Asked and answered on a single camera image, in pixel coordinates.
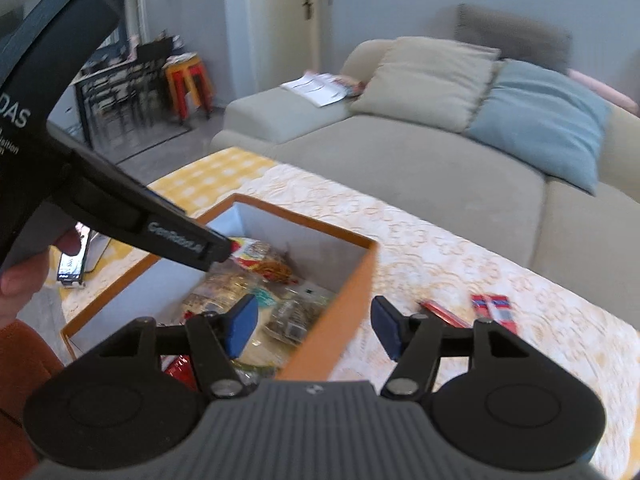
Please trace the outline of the papers on sofa arm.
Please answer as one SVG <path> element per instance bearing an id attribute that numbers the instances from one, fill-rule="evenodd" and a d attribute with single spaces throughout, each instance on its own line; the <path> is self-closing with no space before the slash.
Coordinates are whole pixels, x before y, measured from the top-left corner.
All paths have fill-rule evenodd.
<path id="1" fill-rule="evenodd" d="M 360 96 L 366 84 L 358 79 L 329 73 L 306 72 L 298 79 L 284 82 L 280 87 L 311 102 L 325 107 Z"/>

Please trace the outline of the orange sleeve forearm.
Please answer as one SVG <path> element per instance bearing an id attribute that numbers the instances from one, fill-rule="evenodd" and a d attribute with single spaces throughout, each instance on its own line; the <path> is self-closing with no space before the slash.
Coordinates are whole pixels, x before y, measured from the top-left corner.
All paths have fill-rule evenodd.
<path id="1" fill-rule="evenodd" d="M 23 428 L 26 400 L 63 364 L 49 345 L 20 320 L 1 330 L 1 441 L 2 479 L 21 479 L 38 460 Z"/>

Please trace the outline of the person's left hand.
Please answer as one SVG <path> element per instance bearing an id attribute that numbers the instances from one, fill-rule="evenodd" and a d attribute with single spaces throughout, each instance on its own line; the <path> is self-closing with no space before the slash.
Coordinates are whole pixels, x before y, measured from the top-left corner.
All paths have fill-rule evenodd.
<path id="1" fill-rule="evenodd" d="M 12 266 L 1 274 L 0 326 L 16 321 L 20 311 L 42 289 L 49 273 L 50 249 Z"/>

